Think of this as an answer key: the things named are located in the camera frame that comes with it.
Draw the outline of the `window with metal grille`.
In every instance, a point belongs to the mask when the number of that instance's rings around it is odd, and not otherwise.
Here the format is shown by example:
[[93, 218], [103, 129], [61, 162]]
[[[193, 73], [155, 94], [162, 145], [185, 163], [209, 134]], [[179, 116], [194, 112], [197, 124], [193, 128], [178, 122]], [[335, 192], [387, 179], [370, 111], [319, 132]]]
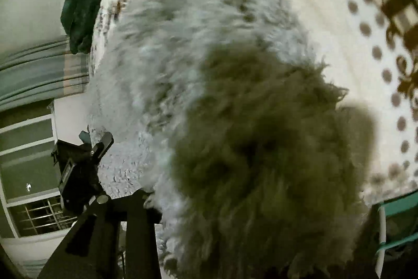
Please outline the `window with metal grille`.
[[69, 229], [76, 217], [61, 205], [53, 102], [1, 113], [1, 237], [23, 238]]

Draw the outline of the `grey fluffy pants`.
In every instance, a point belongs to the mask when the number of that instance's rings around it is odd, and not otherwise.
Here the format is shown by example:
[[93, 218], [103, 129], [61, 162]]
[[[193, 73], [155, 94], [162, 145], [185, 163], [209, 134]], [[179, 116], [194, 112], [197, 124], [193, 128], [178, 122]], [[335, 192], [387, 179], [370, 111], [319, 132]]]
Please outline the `grey fluffy pants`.
[[175, 278], [342, 273], [367, 218], [370, 117], [339, 107], [289, 0], [131, 0], [89, 82], [142, 152]]

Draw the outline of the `floral cream brown blanket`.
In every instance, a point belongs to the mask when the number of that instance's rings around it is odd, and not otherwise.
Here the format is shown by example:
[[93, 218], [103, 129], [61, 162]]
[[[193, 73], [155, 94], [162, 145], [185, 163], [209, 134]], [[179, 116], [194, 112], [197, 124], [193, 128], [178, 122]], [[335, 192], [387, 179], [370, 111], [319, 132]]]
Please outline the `floral cream brown blanket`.
[[[94, 28], [89, 71], [107, 52], [108, 37], [129, 0], [102, 0]], [[292, 0], [327, 78], [348, 88], [345, 101], [362, 105], [375, 120], [368, 204], [417, 188], [417, 11], [396, 15], [387, 0]]]

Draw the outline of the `striped grey curtain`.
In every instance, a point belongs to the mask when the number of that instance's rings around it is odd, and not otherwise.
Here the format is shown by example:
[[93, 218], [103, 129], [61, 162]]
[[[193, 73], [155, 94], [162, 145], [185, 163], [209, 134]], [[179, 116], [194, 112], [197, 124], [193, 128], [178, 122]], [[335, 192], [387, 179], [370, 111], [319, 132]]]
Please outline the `striped grey curtain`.
[[1, 55], [1, 111], [84, 92], [89, 56], [72, 54], [69, 40]]

